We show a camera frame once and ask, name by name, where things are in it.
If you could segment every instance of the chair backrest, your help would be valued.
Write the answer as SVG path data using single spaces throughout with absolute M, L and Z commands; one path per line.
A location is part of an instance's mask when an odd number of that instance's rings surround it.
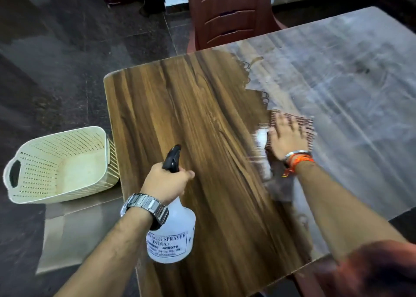
M 270 0 L 189 0 L 198 50 L 280 30 Z

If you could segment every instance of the orange thread bracelet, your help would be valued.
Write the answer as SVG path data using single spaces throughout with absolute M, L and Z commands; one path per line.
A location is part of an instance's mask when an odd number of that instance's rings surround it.
M 286 178 L 286 177 L 289 176 L 290 173 L 294 173 L 294 170 L 295 170 L 296 166 L 301 161 L 315 162 L 315 160 L 313 160 L 313 158 L 311 156 L 309 156 L 305 153 L 296 153 L 296 154 L 290 156 L 290 158 L 288 160 L 288 164 L 290 165 L 290 168 L 286 168 L 282 178 Z

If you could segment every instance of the black spray nozzle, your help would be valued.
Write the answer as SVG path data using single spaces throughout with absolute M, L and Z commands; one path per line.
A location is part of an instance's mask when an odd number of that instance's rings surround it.
M 163 162 L 162 169 L 169 170 L 170 172 L 179 172 L 179 155 L 181 146 L 175 145 L 166 156 Z

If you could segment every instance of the forearm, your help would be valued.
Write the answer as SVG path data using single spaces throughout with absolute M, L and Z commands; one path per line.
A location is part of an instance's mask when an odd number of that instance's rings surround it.
M 309 161 L 296 166 L 296 174 L 315 221 L 336 260 L 363 244 L 406 239 L 387 220 L 335 182 Z
M 55 296 L 121 296 L 151 223 L 147 210 L 129 209 Z

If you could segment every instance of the wooden table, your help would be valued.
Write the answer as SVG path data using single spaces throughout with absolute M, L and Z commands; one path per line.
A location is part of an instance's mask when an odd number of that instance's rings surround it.
M 316 161 L 382 216 L 415 206 L 415 58 L 416 36 L 366 8 L 107 75 L 124 197 L 175 144 L 196 173 L 193 250 L 143 250 L 141 295 L 246 296 L 325 254 L 299 183 L 269 180 L 273 108 L 314 116 Z

